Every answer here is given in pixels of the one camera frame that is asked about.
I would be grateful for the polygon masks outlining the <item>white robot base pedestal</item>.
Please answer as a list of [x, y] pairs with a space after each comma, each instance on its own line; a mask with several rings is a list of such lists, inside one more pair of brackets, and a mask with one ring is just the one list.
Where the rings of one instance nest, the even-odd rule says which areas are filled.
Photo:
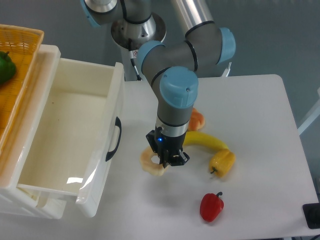
[[125, 81], [141, 81], [143, 75], [136, 61], [139, 48], [148, 41], [163, 42], [166, 25], [156, 13], [143, 23], [134, 24], [121, 19], [112, 23], [111, 36], [121, 52]]

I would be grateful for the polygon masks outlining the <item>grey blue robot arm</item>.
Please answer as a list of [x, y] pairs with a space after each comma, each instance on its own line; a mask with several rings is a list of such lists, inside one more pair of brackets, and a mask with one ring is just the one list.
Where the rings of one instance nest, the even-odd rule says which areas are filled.
[[198, 78], [233, 57], [236, 42], [228, 28], [219, 28], [204, 0], [174, 0], [184, 41], [166, 46], [164, 21], [149, 0], [83, 0], [90, 24], [111, 23], [111, 35], [128, 54], [125, 72], [146, 79], [157, 100], [154, 130], [146, 138], [163, 167], [182, 166], [189, 156], [183, 142], [198, 95]]

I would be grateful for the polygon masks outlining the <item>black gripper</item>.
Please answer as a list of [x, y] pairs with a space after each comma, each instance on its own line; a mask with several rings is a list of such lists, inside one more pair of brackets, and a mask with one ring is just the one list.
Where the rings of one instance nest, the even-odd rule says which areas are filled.
[[183, 166], [189, 161], [189, 155], [183, 150], [186, 133], [185, 131], [179, 136], [168, 136], [162, 127], [156, 127], [146, 135], [149, 146], [164, 169], [168, 165]]

